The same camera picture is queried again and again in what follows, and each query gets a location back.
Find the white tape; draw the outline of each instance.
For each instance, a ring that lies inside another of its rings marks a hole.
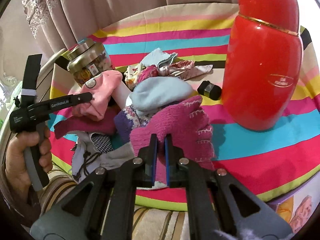
[[[21,95],[22,96],[36,96],[36,91],[34,89],[21,89]]]

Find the striped tablecloth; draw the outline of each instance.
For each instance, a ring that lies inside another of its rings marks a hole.
[[[230,28],[238,13],[234,4],[182,4],[139,13],[90,37],[102,42],[113,65],[123,70],[136,64],[149,52],[161,48],[177,52],[181,60],[221,61],[226,59]],[[274,128],[265,132],[249,131],[236,124],[221,101],[203,98],[203,109],[213,126],[212,143],[216,168],[224,167],[264,201],[296,188],[320,170],[320,75],[308,30],[301,27],[304,44],[300,78],[287,109]],[[196,87],[209,79],[222,85],[224,69],[189,81]],[[55,66],[51,98],[74,93],[79,86],[72,75]],[[51,115],[49,127],[71,115],[70,109]],[[76,136],[56,140],[51,136],[54,161],[71,168]],[[114,147],[121,141],[115,136]],[[137,191],[136,203],[150,207],[186,210],[183,189]]]

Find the metal screw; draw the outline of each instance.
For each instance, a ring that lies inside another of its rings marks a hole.
[[[97,175],[102,175],[102,174],[105,173],[105,171],[106,171],[106,169],[105,169],[105,168],[102,168],[102,167],[98,167],[98,168],[96,168],[96,169],[94,170],[94,172],[95,172]]]
[[[219,176],[226,176],[227,171],[225,169],[223,169],[223,168],[219,168],[219,169],[217,169],[217,174]]]
[[[134,158],[132,161],[133,161],[133,164],[141,164],[142,163],[142,159],[139,157]]]
[[[181,158],[179,160],[179,163],[182,165],[187,165],[189,163],[189,160],[187,158]]]

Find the red thermos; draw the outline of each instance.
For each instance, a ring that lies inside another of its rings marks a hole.
[[[302,61],[297,0],[239,0],[231,29],[222,101],[252,130],[275,125],[296,87]]]

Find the beige curtain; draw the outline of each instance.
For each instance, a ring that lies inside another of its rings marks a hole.
[[[33,36],[47,56],[130,15],[167,4],[237,0],[22,0]]]

